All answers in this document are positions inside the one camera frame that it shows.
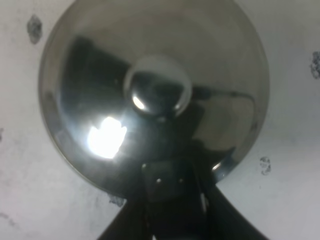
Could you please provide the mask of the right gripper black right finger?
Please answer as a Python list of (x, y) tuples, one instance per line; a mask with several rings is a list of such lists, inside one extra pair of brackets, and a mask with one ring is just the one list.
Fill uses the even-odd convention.
[(212, 240), (266, 240), (227, 200), (216, 185), (207, 192)]

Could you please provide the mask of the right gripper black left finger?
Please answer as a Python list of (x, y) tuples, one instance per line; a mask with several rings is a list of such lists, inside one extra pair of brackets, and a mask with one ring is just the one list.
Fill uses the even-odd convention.
[(128, 201), (98, 240), (147, 240), (145, 206)]

